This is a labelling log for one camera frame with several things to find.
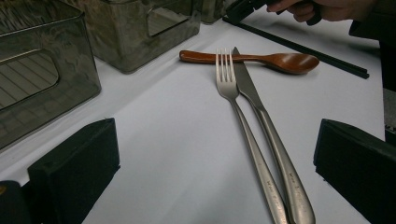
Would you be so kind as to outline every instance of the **gray container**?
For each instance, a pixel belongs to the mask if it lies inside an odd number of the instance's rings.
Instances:
[[[93,54],[130,74],[197,35],[201,0],[63,0],[84,10]]]
[[[54,0],[0,1],[0,148],[100,90],[80,10]]]

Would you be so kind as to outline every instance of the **chopstick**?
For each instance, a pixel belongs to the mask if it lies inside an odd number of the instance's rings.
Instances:
[[[284,39],[282,37],[279,37],[277,35],[271,35],[271,34],[269,34],[267,32],[264,32],[263,30],[259,30],[257,28],[254,28],[254,27],[251,27],[249,25],[246,25],[244,23],[241,23],[241,22],[233,23],[227,17],[223,17],[222,19],[224,21],[230,23],[231,25],[234,25],[234,26],[237,26],[237,27],[242,28],[244,30],[247,30],[247,31],[249,31],[249,32],[251,32],[251,33],[253,33],[255,35],[260,35],[260,36],[262,36],[264,38],[272,40],[272,41],[274,41],[274,42],[276,42],[278,44],[281,44],[283,46],[286,46],[286,47],[288,47],[290,49],[297,50],[297,51],[299,51],[301,53],[311,54],[311,55],[317,57],[322,62],[327,63],[329,65],[332,65],[334,67],[337,67],[337,68],[339,68],[341,70],[344,70],[344,71],[346,71],[348,73],[351,73],[351,74],[353,74],[353,75],[355,75],[357,77],[361,77],[361,78],[367,79],[370,76],[367,73],[367,69],[359,67],[359,66],[357,66],[355,64],[347,63],[345,61],[336,59],[336,58],[334,58],[334,57],[332,57],[330,55],[327,55],[327,54],[321,53],[319,51],[316,51],[314,49],[310,49],[310,48],[307,48],[305,46],[299,45],[297,43],[291,42],[291,41],[289,41],[287,39]]]

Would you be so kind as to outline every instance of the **white table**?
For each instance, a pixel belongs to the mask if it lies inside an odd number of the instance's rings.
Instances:
[[[322,119],[335,119],[384,139],[380,61],[375,41],[347,35],[349,22],[314,27],[291,15],[256,12],[246,23],[368,69],[368,79],[326,63],[304,76],[287,76],[247,63],[259,95],[289,152],[314,207],[317,223],[368,223],[315,172]],[[293,52],[223,21],[131,75],[96,61],[103,90],[0,154],[0,179],[28,181],[27,167],[83,126],[115,118],[121,168],[85,224],[271,223],[239,121],[219,96],[214,65],[183,63],[182,49],[241,53]],[[240,97],[276,181],[273,157],[259,122]]]

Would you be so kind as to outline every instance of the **wooden spoon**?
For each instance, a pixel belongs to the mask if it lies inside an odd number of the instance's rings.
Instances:
[[[189,63],[215,63],[216,55],[201,53],[190,50],[182,50],[179,53],[181,61]],[[276,53],[270,55],[246,55],[234,54],[234,62],[258,62],[264,63],[270,68],[284,73],[300,75],[306,74],[319,64],[319,59],[315,56],[302,53]]]

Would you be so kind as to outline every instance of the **fork tines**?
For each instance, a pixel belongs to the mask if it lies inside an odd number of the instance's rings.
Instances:
[[[218,78],[220,78],[220,81],[235,81],[235,74],[233,71],[233,56],[231,51],[228,51],[227,53],[227,49],[216,49],[216,73]]]

